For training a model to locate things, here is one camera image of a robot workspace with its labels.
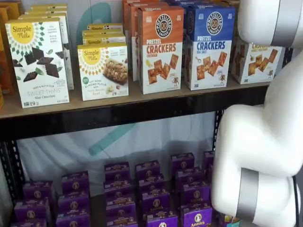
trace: pretzel crackers box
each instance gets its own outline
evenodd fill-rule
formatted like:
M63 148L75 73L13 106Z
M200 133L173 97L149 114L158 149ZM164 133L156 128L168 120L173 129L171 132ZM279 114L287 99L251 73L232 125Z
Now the pretzel crackers box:
M180 89L184 9L138 11L139 83L143 94Z
M240 84L272 81L282 47L248 44L237 41L232 61L232 75Z
M185 81L191 90L225 87L235 9L196 4L187 13Z

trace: purple box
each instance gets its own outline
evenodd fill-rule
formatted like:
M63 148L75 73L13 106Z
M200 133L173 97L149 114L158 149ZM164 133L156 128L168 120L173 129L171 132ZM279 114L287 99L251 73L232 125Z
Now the purple box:
M140 192L153 190L156 188L164 187L165 180L163 174L150 176L145 179L139 180Z
M134 194L130 193L123 197L111 197L106 199L106 216L121 216L127 213L135 213L136 204Z
M14 210L18 222L30 221L31 219L45 219L49 226L53 226L47 198L18 201Z
M61 187L63 194L75 191L89 193L89 174L87 171L62 176Z
M104 172L106 181L117 181L130 178L128 162L107 164L104 166Z
M178 227L178 216L173 210L159 210L156 213L147 214L147 227Z
M169 208L169 191L165 187L142 192L143 213Z
M106 181L103 183L106 197L122 197L133 192L133 184L130 179L121 181Z
M56 227L89 227L90 215L86 209L70 210L58 214Z
M208 201L210 194L210 185L204 181L192 182L184 184L181 192L181 205L188 203L197 203Z
M60 213L69 210L88 209L90 207L89 195L85 191L61 195L58 200L58 206Z
M207 202L191 204L181 211L181 224L183 227L210 226L212 223L213 208Z
M125 214L119 217L107 217L106 227L138 227L137 214Z
M152 175L159 175L160 173L161 170L158 160L135 165L135 175L137 180L141 180Z

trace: cardboard box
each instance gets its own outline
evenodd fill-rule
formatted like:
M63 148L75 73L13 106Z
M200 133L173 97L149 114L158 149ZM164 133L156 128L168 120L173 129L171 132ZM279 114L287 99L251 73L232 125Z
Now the cardboard box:
M226 87L234 18L234 7L188 8L185 81L191 90Z
M282 47L237 41L232 75L240 84L270 82L280 59Z
M5 25L22 107L68 103L59 18L12 20Z
M183 40L182 7L138 11L139 84L143 94L180 89Z

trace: cracker image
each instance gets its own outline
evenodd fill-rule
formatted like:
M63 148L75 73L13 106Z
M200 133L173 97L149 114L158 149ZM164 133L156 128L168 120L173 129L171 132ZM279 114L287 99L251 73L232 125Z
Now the cracker image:
M219 66L219 64L215 60L213 60L212 65L210 66L210 68L208 70L208 73L210 75L214 76L217 71L218 66Z
M274 63L274 60L276 58L277 53L278 53L278 50L276 50L276 49L273 49L271 51L271 54L270 54L270 57L269 57L269 60L268 60L270 63Z
M220 54L220 57L219 57L219 60L218 60L218 63L220 66L223 67L224 63L225 63L225 60L226 60L226 57L227 57L227 53L221 51L221 54Z
M259 66L259 70L261 72L264 72L264 70L266 69L268 63L269 63L268 58L264 58L264 60L262 61L261 65Z
M250 63L248 65L248 75L251 76L251 75L254 75L256 72L256 63L253 62L253 63Z
M205 78L205 69L204 65L198 65L197 66L197 79L201 80Z
M176 69L178 59L179 59L179 56L172 54L169 65L174 70Z

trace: box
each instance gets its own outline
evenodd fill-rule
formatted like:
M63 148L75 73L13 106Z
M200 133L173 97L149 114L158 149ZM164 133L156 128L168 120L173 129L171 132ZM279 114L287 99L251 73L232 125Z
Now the box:
M129 40L130 49L132 52L132 64L133 64L133 81L139 79L139 62L138 62L138 9L139 7L155 7L155 6L168 6L166 2L141 2L128 4L128 21L129 21Z
M53 226L48 199L17 201L15 208L17 222L45 219L48 226Z
M204 181L183 184L181 192L181 205L209 201L210 185Z
M81 210L70 210L58 214L56 227L89 227L90 226L90 215L85 209Z
M89 194L85 191L71 192L65 195L61 195L58 200L59 212L65 212L69 210L81 210L86 209L89 211Z
M190 90L226 87L234 18L234 7L188 8L185 81Z
M240 84L270 82L275 76L282 47L248 44L240 38L232 62L232 75Z
M135 165L135 175L137 180L141 180L152 175L159 175L160 173L161 170L158 160Z
M181 224L183 227L210 226L212 223L212 211L210 203L191 204L181 211Z
M11 20L5 25L22 107L68 103L59 18Z
M135 197L133 193L126 194L122 197L107 197L106 198L106 212L107 217L121 216L126 213L135 213Z
M106 181L130 178L128 162L107 164L104 166L104 172Z
M142 212L169 208L169 191L165 187L142 192Z
M106 181L103 183L106 197L122 197L133 192L133 185L130 179L120 181Z
M138 11L139 84L143 94L180 89L183 40L182 7Z
M74 174L63 175L61 178L63 194L75 191L85 191L89 193L89 174L87 171Z

